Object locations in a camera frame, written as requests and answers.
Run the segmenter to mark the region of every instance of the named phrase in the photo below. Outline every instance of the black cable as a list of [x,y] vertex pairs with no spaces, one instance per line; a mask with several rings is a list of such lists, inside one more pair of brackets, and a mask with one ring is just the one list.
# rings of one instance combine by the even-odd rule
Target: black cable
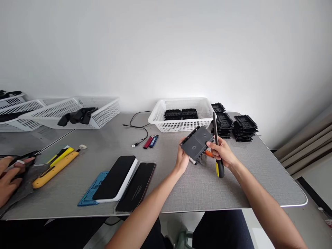
[[139,113],[142,113],[142,112],[137,112],[137,113],[134,114],[134,116],[131,118],[131,120],[130,120],[130,122],[129,122],[129,125],[127,125],[127,124],[123,124],[123,126],[129,126],[129,127],[132,127],[132,128],[144,129],[144,130],[146,131],[146,137],[143,138],[143,139],[141,139],[140,142],[137,142],[137,143],[133,144],[132,147],[135,147],[135,146],[139,145],[140,143],[144,142],[144,140],[149,136],[148,131],[144,128],[144,127],[148,126],[149,124],[144,125],[144,126],[134,126],[134,125],[131,125],[132,120],[133,120],[134,117],[135,117],[137,114],[139,114]]
[[113,223],[113,224],[109,224],[109,223],[107,223],[107,222],[105,221],[104,224],[109,225],[109,226],[112,226],[112,225],[115,225],[115,224],[119,223],[120,221],[121,221],[121,219],[119,219],[116,223]]

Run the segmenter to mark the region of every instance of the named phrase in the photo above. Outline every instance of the white plastic basket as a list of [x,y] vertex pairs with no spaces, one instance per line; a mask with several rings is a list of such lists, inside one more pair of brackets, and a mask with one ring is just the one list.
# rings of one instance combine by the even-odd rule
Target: white plastic basket
[[[21,104],[17,104],[11,107],[0,109],[1,114],[10,114],[21,111],[33,111],[43,108],[49,104],[56,103],[63,99],[37,99],[27,101]],[[18,132],[18,131],[33,131],[40,127],[41,124],[32,120],[22,118],[22,115],[18,118],[0,122],[0,132]]]
[[[198,119],[165,121],[164,113],[170,109],[195,108]],[[161,132],[192,131],[197,126],[209,126],[213,120],[213,108],[207,98],[185,98],[159,100],[148,119]]]
[[0,110],[4,109],[4,108],[7,108],[7,107],[17,105],[17,104],[20,104],[20,103],[24,103],[25,102],[25,100],[23,98],[24,95],[25,94],[22,93],[22,94],[13,96],[13,97],[9,97],[9,98],[0,100]]
[[[98,107],[98,110],[92,113],[89,124],[72,124],[68,122],[64,127],[57,125],[65,114],[78,111],[84,107]],[[53,129],[100,129],[119,113],[118,97],[77,96],[23,114],[21,117],[36,121]]]

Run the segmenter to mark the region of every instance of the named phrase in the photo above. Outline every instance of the red lighter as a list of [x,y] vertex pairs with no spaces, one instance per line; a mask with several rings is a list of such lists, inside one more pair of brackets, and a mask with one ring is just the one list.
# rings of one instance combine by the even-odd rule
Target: red lighter
[[143,146],[143,149],[147,149],[152,141],[152,139],[154,138],[154,135],[152,135],[151,137],[149,137],[148,141],[146,142],[146,144]]

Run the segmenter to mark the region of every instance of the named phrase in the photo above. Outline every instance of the phone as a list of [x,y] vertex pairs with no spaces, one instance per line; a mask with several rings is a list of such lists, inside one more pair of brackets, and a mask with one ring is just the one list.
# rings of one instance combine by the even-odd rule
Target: phone
[[120,156],[93,195],[98,202],[120,200],[133,174],[137,159],[135,156]]
[[155,169],[155,163],[140,163],[115,211],[132,212],[141,203]]

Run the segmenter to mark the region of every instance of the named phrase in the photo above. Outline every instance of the curtain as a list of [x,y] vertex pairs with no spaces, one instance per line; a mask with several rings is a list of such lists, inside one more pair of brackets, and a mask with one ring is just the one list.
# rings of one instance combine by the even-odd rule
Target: curtain
[[332,114],[313,124],[279,150],[275,157],[297,179],[332,158]]

